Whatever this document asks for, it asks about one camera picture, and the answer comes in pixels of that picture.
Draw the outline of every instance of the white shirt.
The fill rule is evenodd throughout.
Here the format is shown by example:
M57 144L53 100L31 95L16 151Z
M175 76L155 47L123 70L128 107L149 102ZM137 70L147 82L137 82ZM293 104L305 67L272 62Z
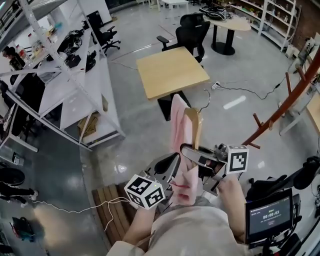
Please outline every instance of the white shirt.
M152 225L149 250L117 241L107 256L246 256L238 244L227 214L215 207L190 206L159 217Z

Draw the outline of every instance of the black pedestal base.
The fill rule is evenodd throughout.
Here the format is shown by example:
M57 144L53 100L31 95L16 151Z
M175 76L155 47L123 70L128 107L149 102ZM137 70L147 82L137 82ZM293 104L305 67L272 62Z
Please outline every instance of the black pedestal base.
M211 48L216 53L222 54L222 55L227 55L227 56L234 55L236 52L236 50L232 46L227 48L226 44L224 42L216 42L215 46L213 44L211 44Z
M191 105L189 103L189 101L187 100L185 94L180 90L174 93L171 93L168 96L164 96L162 98L158 98L158 104L161 108L161 111L164 115L164 118L166 121L170 121L171 117L170 117L170 113L171 113L171 105L172 105L172 99L174 98L175 94L179 94L180 97L185 101L185 103L191 108Z

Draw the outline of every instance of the white shelving unit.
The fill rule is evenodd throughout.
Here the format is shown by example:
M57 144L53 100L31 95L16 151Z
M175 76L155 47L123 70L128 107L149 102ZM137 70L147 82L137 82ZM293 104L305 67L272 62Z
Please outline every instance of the white shelving unit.
M286 2L289 6L289 9L291 10L287 10L286 8L278 4L277 0L264 0L263 7L247 0L237 0L237 4L243 3L243 6L250 6L250 8L254 9L255 12L261 12L261 18L259 18L255 12L243 9L243 6L234 6L231 4L229 4L229 6L241 11L243 14L249 15L249 18L253 21L256 21L257 23L251 23L251 27L257 30L259 35L262 34L273 41L280 47L280 50L283 51L284 47L289 45L291 40L293 39L301 12L301 10L299 10L299 14L298 16L296 16L296 0L286 0ZM282 15L288 16L288 22L286 22L281 16L279 17L273 14L273 12L268 9L269 6L273 6L273 8L275 9L275 13L280 12ZM273 19L276 19L277 21L283 23L286 29L283 29L277 26L277 24L274 24Z
M55 8L57 5L62 4L61 0L41 0L41 5L45 9L46 1L52 4L55 2ZM77 4L81 9L81 15L77 15L73 20L68 20L68 23L65 22L62 24L62 27L58 29L55 35L55 41L49 39L43 33L40 28L37 17L33 13L32 7L30 7L26 0L19 0L21 8L23 10L23 15L30 23L35 34L38 36L39 40L44 46L44 51L41 55L33 61L30 66L24 67L24 69L19 72L16 82L7 91L7 94L12 98L21 108L26 112L40 121L42 124L48 126L53 131L57 132L59 135L65 137L69 141L91 150L90 148L98 145L106 140L114 138L116 136L122 135L125 136L124 132L120 128L116 105L114 101L113 91L110 82L110 75L108 70L107 57L104 54L101 45L94 45L91 42L91 34L94 35L95 40L98 42L96 35L94 34L90 23L84 14L83 7L79 0ZM23 21L23 17L19 15L19 20L13 22L14 26L11 29L17 29L17 24L19 21ZM85 30L83 33L82 45L75 52L76 55L79 55L81 61L74 68L69 68L65 63L63 58L58 54L57 49L64 40L65 36L71 30L81 29L82 20L86 20L89 24L89 29ZM0 45L4 44L7 41L13 40L12 36L14 32L9 32L10 35L2 37L0 39ZM95 56L95 66L86 72L86 63L88 52L92 53L96 51ZM40 108L38 112L35 112L30 108L25 102L23 102L18 95L15 93L19 83L28 73L35 72L35 66L39 64L46 56L51 55L53 58L52 68L46 68L46 72L50 71L60 71L55 78L50 80L45 84L45 90L42 96ZM0 77L3 75L8 75L7 73L0 73ZM108 109L104 111L103 101L107 101ZM60 126L59 128L50 123L46 118L46 114L51 110L62 104ZM95 112L99 113L98 122L96 124L96 132L90 134L89 136L83 137L83 131L86 129L91 115ZM69 126L78 123L81 119L86 118L85 126L83 128L82 134L79 138L72 137L69 135L65 129Z

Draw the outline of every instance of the square wooden table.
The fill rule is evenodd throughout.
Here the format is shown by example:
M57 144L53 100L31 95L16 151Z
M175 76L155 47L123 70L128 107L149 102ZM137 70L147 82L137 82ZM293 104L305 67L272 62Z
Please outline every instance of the square wooden table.
M158 99L165 119L170 120L170 109L174 93L186 101L182 90L208 82L210 77L192 54L179 47L162 51L136 61L146 97Z

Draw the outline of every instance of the computer monitor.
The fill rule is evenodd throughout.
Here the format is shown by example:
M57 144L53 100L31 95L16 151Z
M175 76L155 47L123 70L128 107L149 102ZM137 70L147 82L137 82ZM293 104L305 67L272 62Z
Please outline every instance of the computer monitor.
M245 204L246 244L261 241L293 226L292 189Z

